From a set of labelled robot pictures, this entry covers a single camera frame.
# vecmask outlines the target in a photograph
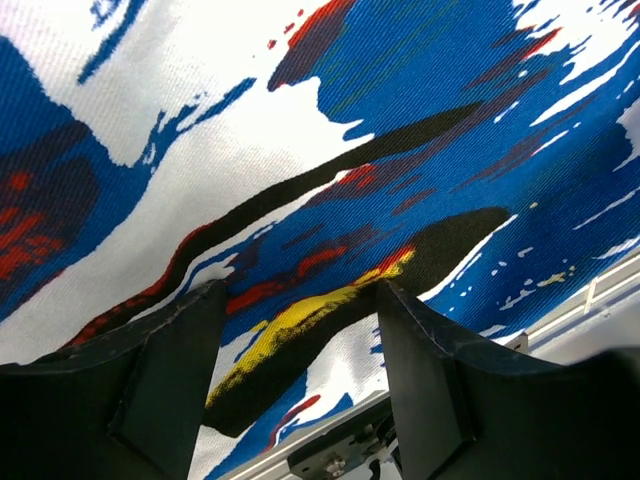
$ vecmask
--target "yellow paint stroke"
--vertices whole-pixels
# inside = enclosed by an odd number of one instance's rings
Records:
[[[255,369],[269,357],[272,357],[278,348],[289,341],[294,340],[298,335],[308,331],[322,320],[327,314],[334,311],[340,305],[347,303],[356,296],[358,291],[372,282],[382,278],[393,278],[402,273],[402,268],[413,257],[415,250],[409,250],[398,260],[388,265],[384,270],[374,268],[369,270],[355,282],[332,292],[304,298],[282,313],[276,316],[272,322],[264,328],[264,323],[256,325],[263,327],[264,331],[260,338],[240,360],[233,366],[231,371],[225,376],[220,384],[207,397],[207,406],[226,390],[241,383],[248,373]]]
[[[564,276],[566,274],[567,274],[567,272],[554,273],[553,275],[551,275],[546,280],[543,280],[542,282],[538,282],[537,285],[539,287],[546,287],[546,286],[549,286],[552,283],[556,283],[556,282],[563,283],[566,280],[564,278]]]
[[[259,331],[267,328],[268,325],[269,325],[269,322],[267,320],[263,320],[259,324],[257,324],[255,327],[253,327],[250,331],[254,333],[258,333]]]

